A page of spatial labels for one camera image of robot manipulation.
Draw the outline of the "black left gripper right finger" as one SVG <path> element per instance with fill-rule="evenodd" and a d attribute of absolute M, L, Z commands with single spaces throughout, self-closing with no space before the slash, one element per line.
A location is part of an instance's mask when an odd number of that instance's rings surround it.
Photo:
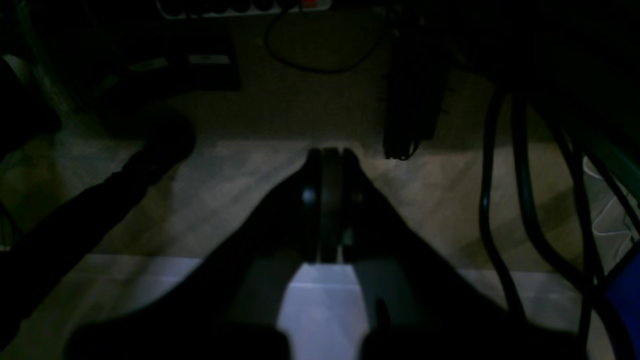
<path fill-rule="evenodd" d="M 583 360 L 571 333 L 548 330 L 520 310 L 503 309 L 478 292 L 420 238 L 362 170 L 354 151 L 343 151 L 354 241 L 345 259 L 364 286 L 396 290 L 398 310 L 374 300 L 375 324 L 359 347 L 361 360 Z"/>

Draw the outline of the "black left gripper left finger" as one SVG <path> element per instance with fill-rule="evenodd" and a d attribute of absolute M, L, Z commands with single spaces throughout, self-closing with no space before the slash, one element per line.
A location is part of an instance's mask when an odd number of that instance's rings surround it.
<path fill-rule="evenodd" d="M 322 178 L 322 153 L 308 152 L 302 167 L 279 182 L 246 221 L 169 292 L 128 315 L 85 325 L 65 346 L 67 360 L 219 360 L 243 352 L 242 340 L 223 330 L 254 260 L 290 249 L 308 251 L 304 191 Z"/>

